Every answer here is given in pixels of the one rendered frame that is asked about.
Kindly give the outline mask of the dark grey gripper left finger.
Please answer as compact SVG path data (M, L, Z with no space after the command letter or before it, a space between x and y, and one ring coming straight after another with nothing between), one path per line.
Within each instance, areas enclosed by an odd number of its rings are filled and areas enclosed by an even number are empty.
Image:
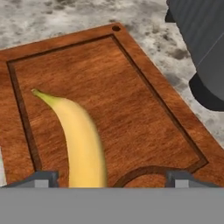
M36 171L29 177L8 184L6 187L18 188L54 188L58 187L59 174L56 171Z

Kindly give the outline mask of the dark grey appliance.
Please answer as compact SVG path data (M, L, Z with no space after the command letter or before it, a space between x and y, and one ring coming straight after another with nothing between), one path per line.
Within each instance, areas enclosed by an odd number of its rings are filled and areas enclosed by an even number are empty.
M195 100L224 112L224 0L166 0L164 21L178 27L196 74L189 80Z

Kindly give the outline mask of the yellow banana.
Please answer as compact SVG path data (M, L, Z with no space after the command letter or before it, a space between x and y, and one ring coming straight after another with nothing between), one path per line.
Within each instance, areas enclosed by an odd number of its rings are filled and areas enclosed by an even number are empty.
M107 168L102 141L89 113L77 102L43 93L32 93L56 114L66 139L70 188L107 186Z

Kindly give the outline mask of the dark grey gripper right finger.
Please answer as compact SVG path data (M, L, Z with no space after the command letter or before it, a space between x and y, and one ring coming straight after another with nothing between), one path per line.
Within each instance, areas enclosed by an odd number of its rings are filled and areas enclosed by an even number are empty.
M214 183L196 179L187 171L168 171L165 186L173 188L217 187Z

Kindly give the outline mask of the brown wooden cutting board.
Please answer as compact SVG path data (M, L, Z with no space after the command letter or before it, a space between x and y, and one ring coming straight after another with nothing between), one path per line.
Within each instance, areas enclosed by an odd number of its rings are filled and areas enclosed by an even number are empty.
M169 170L224 186L224 149L118 23L0 50L0 147L8 182L55 170L66 142L40 90L82 105L105 149L110 186L160 187Z

